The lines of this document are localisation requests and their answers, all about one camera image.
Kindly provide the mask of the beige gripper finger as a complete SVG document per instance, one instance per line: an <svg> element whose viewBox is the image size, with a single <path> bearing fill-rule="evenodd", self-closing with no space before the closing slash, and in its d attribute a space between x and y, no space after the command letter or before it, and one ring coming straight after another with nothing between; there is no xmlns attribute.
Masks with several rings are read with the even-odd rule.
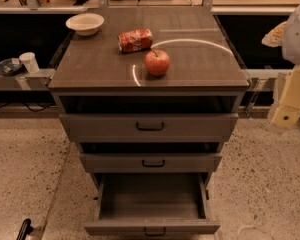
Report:
<svg viewBox="0 0 300 240"><path fill-rule="evenodd" d="M274 27L270 32L268 32L261 43L268 47L279 47L282 45L282 38L284 35L284 28L286 26L286 22L282 22Z"/></svg>

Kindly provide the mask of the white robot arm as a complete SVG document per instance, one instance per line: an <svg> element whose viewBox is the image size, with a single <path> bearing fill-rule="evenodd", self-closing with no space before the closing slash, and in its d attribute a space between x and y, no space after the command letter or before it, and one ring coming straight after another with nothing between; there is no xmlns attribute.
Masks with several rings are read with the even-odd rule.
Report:
<svg viewBox="0 0 300 240"><path fill-rule="evenodd" d="M291 128L300 118L300 5L288 20L266 34L261 43L282 47L282 56L295 68L285 77L285 84L271 124L281 129Z"/></svg>

